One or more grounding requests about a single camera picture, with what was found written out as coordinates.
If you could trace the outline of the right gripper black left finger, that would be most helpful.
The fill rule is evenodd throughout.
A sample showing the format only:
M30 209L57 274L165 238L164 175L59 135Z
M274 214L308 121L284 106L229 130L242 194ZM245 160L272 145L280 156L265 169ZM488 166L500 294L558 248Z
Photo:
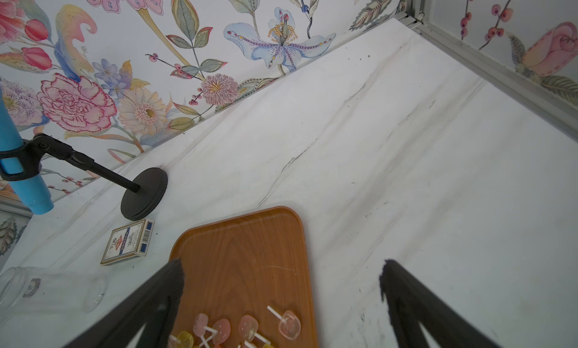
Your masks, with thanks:
M179 259L167 263L67 347L166 347L185 287Z

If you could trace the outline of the clear jar with candies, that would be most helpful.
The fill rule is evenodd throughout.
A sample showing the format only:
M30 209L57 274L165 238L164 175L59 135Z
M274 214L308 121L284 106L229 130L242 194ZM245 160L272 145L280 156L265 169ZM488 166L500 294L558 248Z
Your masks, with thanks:
M1 321L32 314L90 313L107 289L102 274L9 268L1 274Z

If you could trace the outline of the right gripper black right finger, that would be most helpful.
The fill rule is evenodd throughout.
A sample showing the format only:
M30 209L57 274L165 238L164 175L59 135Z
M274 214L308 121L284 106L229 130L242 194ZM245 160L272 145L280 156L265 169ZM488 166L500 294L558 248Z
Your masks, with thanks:
M441 347L498 346L395 260L385 261L380 292L399 347L428 347L425 331Z

